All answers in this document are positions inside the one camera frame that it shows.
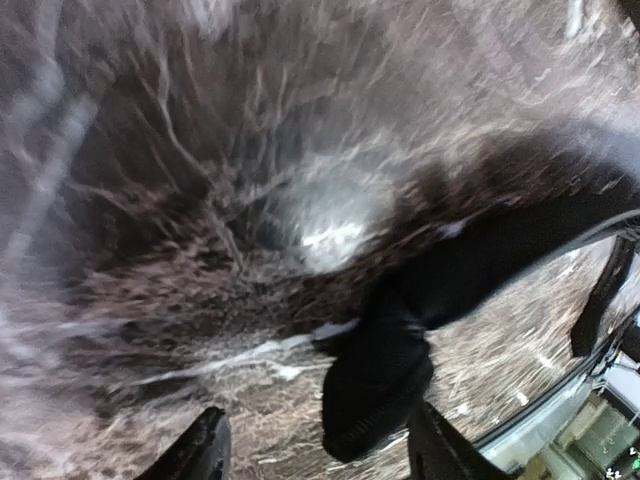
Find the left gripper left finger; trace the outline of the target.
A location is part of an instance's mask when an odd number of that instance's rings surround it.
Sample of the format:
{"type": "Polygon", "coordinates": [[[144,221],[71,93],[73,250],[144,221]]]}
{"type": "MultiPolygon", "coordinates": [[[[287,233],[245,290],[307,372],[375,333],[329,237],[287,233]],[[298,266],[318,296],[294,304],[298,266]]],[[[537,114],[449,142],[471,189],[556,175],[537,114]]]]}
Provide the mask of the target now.
{"type": "Polygon", "coordinates": [[[229,418],[211,406],[144,471],[144,480],[225,480],[230,470],[229,418]]]}

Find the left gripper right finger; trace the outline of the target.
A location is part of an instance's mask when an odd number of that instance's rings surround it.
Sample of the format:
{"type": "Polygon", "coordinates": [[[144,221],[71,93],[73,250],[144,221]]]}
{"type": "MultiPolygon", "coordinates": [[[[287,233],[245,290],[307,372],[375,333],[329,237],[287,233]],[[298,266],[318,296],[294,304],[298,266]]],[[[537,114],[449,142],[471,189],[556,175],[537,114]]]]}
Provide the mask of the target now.
{"type": "Polygon", "coordinates": [[[510,475],[487,460],[436,408],[422,401],[408,421],[410,475],[417,480],[499,480],[510,475]]]}

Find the black necktie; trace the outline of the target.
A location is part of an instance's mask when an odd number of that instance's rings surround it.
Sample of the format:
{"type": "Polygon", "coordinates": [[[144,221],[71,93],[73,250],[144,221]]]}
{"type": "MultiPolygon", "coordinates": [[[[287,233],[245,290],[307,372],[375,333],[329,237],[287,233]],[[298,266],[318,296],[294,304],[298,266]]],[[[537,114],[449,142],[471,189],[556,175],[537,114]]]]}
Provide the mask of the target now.
{"type": "Polygon", "coordinates": [[[542,263],[638,229],[639,184],[620,178],[483,220],[392,269],[325,376],[325,451],[342,463],[360,460],[406,425],[433,376],[426,332],[542,263]]]}

